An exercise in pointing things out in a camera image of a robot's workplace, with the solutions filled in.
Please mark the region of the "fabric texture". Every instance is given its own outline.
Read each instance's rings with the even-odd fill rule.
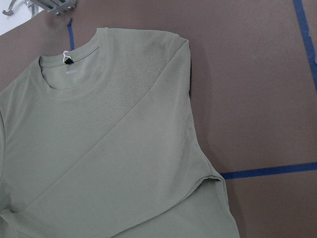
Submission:
[[[0,237],[238,238],[197,142],[189,41],[97,28],[0,93]]]

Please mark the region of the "shirt sleeve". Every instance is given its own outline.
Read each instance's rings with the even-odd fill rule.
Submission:
[[[0,111],[0,181],[2,179],[4,167],[4,152],[5,152],[5,131],[3,117]]]

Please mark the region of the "metal clamp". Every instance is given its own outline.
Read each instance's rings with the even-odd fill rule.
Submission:
[[[64,12],[75,8],[76,0],[30,0],[47,12],[54,15],[62,15]]]
[[[35,16],[35,4],[33,4],[33,2],[31,2],[30,0],[23,0],[23,1],[24,1],[25,5],[27,7],[31,7],[31,9],[32,9],[32,17],[31,18],[33,18]],[[13,5],[15,4],[15,2],[16,2],[16,0],[11,0],[10,6],[8,8],[8,11],[3,10],[2,13],[4,15],[7,15],[7,16],[13,15],[12,8],[13,8]]]

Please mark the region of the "white surface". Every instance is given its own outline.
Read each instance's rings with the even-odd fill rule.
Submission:
[[[23,0],[16,0],[12,8],[13,15],[4,15],[2,11],[8,11],[10,3],[11,0],[0,0],[0,35],[3,35],[28,20],[31,20],[32,17],[32,7],[27,7]],[[42,10],[44,9],[35,5],[35,15]]]

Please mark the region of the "blue tape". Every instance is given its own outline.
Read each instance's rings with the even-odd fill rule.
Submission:
[[[69,41],[70,41],[70,50],[74,50],[75,46],[74,46],[74,36],[73,36],[73,29],[71,27],[71,21],[72,18],[70,18],[68,24],[67,24],[67,28],[68,28],[68,33],[69,33]]]
[[[297,20],[301,28],[301,33],[302,33],[303,41],[305,44],[308,62],[311,67],[312,76],[313,76],[315,88],[317,91],[317,63],[315,62],[316,54],[315,54],[312,38],[309,35],[309,29],[308,29],[308,24],[307,24],[307,20],[305,16],[303,3],[301,0],[293,0],[293,3],[294,3],[296,15],[297,15]]]
[[[317,170],[317,162],[222,173],[221,176],[223,176],[224,179],[239,179],[239,178],[248,178],[248,177],[256,177],[256,176],[311,171],[311,170]]]

